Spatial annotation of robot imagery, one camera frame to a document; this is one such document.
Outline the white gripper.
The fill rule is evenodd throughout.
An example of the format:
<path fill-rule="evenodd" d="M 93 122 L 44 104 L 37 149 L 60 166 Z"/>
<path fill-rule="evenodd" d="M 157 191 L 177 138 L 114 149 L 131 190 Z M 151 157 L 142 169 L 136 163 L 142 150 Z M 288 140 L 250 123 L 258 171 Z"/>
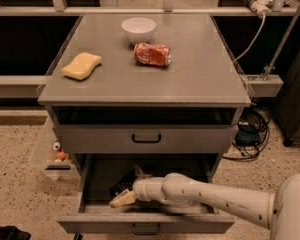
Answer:
<path fill-rule="evenodd" d="M 111 208 L 118 208 L 125 205 L 132 204 L 136 199 L 140 201 L 158 201 L 163 202 L 165 200 L 165 193 L 162 189 L 163 178 L 162 177 L 146 177 L 146 174 L 138 166 L 134 166 L 136 180 L 133 183 L 132 189 L 125 189 L 113 200 L 110 201 L 109 206 Z"/>

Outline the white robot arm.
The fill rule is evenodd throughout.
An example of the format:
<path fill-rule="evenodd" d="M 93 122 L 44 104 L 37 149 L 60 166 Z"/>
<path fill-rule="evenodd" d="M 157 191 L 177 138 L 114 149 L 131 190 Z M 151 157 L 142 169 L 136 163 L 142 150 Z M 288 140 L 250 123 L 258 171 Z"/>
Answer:
<path fill-rule="evenodd" d="M 196 201 L 268 229 L 270 240 L 300 240 L 300 174 L 288 177 L 276 192 L 268 193 L 204 183 L 179 173 L 154 177 L 136 167 L 132 186 L 121 191 L 109 206 L 136 201 L 158 201 L 178 208 Z"/>

